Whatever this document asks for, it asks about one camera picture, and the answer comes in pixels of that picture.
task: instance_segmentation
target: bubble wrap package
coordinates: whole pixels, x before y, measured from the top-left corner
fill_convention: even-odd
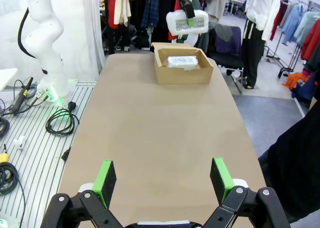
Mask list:
[[[169,56],[167,67],[184,68],[185,71],[199,69],[198,59],[195,55],[190,56]]]

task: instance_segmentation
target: black chair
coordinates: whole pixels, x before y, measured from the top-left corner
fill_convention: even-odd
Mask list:
[[[215,29],[211,29],[209,31],[209,43],[207,49],[207,57],[213,59],[219,68],[224,67],[227,71],[226,74],[231,76],[235,86],[239,90],[240,94],[242,94],[243,90],[243,78],[244,78],[244,63],[240,56],[236,56],[229,53],[218,53],[216,51],[215,43],[216,43],[216,31]],[[232,72],[238,70],[241,74],[241,82],[240,87],[238,86],[238,81],[232,76]]]

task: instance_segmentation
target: brown tabletop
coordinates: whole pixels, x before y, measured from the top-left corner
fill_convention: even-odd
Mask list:
[[[214,61],[210,84],[156,83],[152,54],[107,59],[80,121],[59,192],[75,195],[113,160],[110,210],[137,221],[203,224],[218,206],[212,157],[253,191],[265,186],[244,121]],[[93,227],[89,222],[80,227]],[[239,218],[235,228],[252,227]]]

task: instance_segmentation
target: plaid shirt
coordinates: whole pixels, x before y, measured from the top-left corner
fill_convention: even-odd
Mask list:
[[[159,20],[159,0],[146,0],[141,27],[156,27]]]

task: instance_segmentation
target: metal platform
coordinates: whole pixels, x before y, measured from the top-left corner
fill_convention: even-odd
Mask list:
[[[71,95],[70,100],[77,105],[72,113],[79,119],[84,113],[95,84],[79,82]],[[61,156],[72,145],[76,132],[68,136],[50,134],[46,132],[45,124],[48,118],[61,108],[40,105],[23,114],[6,116],[10,122],[10,130],[0,140],[0,152],[4,151],[6,144],[9,161],[19,173],[26,198],[22,224],[24,228],[40,227],[51,197],[58,192],[60,186],[65,167]],[[66,125],[66,121],[58,119],[54,127],[61,129]],[[27,137],[22,150],[13,143],[19,136]],[[20,221],[23,209],[24,201],[19,186],[10,194],[0,196],[0,218],[10,217],[13,221]]]

